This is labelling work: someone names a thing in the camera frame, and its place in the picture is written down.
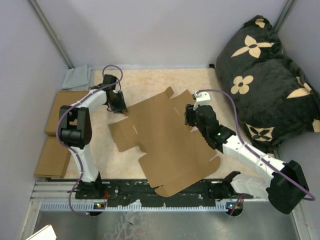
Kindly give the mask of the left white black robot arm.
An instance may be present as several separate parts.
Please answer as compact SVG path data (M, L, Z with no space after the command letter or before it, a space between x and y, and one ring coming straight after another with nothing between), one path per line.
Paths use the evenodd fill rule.
M115 114L127 111L120 80L114 75L104 75L102 83L94 86L83 98L71 105L61 106L56 127L58 140L76 161L80 182L89 183L86 193L94 199L104 192L104 186L96 181L99 171L90 147L93 135L91 114L101 106L107 106L107 111Z

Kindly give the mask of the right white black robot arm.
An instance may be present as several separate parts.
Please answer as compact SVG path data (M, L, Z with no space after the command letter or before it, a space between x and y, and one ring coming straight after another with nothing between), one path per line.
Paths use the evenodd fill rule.
M249 176L233 171L224 178L228 198L246 194L268 200L283 214L289 214L309 192L302 167L294 160L284 162L242 141L230 128L219 123L210 105L185 106L185 124L196 127L209 147L233 157L255 171Z

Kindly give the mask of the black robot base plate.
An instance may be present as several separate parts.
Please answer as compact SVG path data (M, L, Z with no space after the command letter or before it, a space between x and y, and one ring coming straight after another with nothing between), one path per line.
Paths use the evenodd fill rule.
M160 187L152 188L146 179L101 179L95 182L78 183L73 190L77 200L101 200L94 209L129 207L140 203L143 209L210 208L223 200L237 199L231 184L225 180L203 179L173 195L157 193Z

